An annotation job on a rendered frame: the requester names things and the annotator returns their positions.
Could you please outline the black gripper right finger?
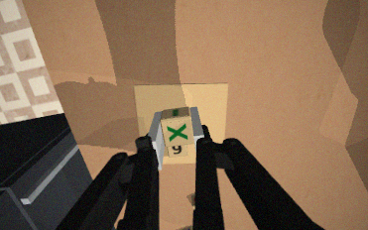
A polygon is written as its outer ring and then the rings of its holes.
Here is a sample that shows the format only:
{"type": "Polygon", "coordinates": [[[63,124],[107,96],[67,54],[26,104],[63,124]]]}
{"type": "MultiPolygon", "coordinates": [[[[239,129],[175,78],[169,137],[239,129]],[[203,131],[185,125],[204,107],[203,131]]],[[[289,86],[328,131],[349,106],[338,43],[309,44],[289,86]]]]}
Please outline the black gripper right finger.
{"type": "Polygon", "coordinates": [[[325,230],[238,139],[213,142],[207,126],[201,125],[197,106],[189,108],[196,153],[192,230],[225,230],[216,168],[224,169],[258,230],[325,230]]]}

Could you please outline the beige flat mat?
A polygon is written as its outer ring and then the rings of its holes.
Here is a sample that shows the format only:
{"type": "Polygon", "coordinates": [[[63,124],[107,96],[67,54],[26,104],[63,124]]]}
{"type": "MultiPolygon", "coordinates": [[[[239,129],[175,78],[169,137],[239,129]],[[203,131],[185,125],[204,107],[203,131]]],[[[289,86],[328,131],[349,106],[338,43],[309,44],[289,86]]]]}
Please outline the beige flat mat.
{"type": "MultiPolygon", "coordinates": [[[[201,125],[210,138],[222,144],[225,136],[228,83],[134,85],[140,137],[149,133],[155,112],[196,107],[201,125]]],[[[169,158],[165,147],[163,164],[195,164],[195,145],[187,145],[187,156],[169,158]]]]}

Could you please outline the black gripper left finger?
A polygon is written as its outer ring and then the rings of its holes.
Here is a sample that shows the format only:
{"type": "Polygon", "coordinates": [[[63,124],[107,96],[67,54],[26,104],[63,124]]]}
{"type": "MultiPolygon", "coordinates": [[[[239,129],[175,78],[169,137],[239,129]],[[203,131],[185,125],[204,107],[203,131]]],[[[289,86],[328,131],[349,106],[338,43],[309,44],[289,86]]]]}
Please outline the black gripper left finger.
{"type": "Polygon", "coordinates": [[[135,140],[136,154],[111,157],[55,230],[112,230],[126,200],[116,230],[160,230],[161,115],[155,112],[149,134],[135,140]]]}

